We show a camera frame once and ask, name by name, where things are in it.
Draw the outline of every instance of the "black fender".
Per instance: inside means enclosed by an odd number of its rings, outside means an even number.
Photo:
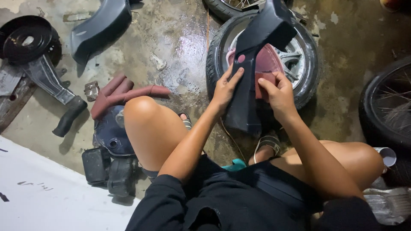
[[[115,41],[131,23],[128,0],[104,0],[96,13],[70,34],[73,59],[86,65],[89,57]]]

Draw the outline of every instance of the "wet floor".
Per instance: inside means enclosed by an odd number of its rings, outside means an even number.
[[[98,81],[104,86],[122,70],[138,86],[168,87],[170,99],[159,100],[175,112],[186,112],[193,122],[206,109],[207,42],[210,43],[221,22],[201,0],[144,0],[133,5],[132,22],[112,46],[95,55],[85,68],[78,68],[70,56],[69,32],[81,21],[81,14],[95,12],[99,0],[14,0],[0,2],[0,24],[21,15],[34,14],[48,19],[63,44],[58,67],[67,68],[63,81],[84,99],[84,84]],[[358,121],[358,99],[364,84],[385,65],[411,53],[408,33],[411,19],[403,14],[383,11],[377,0],[295,0],[293,8],[308,18],[307,27],[318,34],[321,55],[321,81],[317,94],[302,111],[302,117],[319,139],[339,142],[363,141]],[[4,137],[59,164],[84,173],[81,154],[92,148],[93,121],[84,112],[65,138],[54,136],[65,108],[38,89]],[[245,159],[254,152],[257,139],[232,132]],[[287,137],[280,132],[284,146]],[[206,152],[220,165],[241,158],[234,143],[216,125],[206,143]],[[142,197],[147,180],[138,183]]]

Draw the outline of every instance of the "rubber grip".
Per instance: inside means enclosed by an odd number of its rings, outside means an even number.
[[[60,118],[57,127],[53,130],[53,134],[58,137],[64,137],[72,127],[74,120],[87,108],[87,103],[80,97],[74,97],[68,103],[69,109]]]

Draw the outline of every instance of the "person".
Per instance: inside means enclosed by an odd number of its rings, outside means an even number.
[[[229,80],[231,70],[192,128],[186,114],[179,117],[150,97],[126,103],[125,129],[152,181],[126,230],[304,230],[319,211],[317,230],[378,230],[362,191],[383,172],[379,153],[364,143],[317,140],[281,73],[273,73],[276,84],[258,83],[294,148],[278,157],[278,138],[263,136],[249,166],[236,172],[208,158],[203,147],[244,72]]]

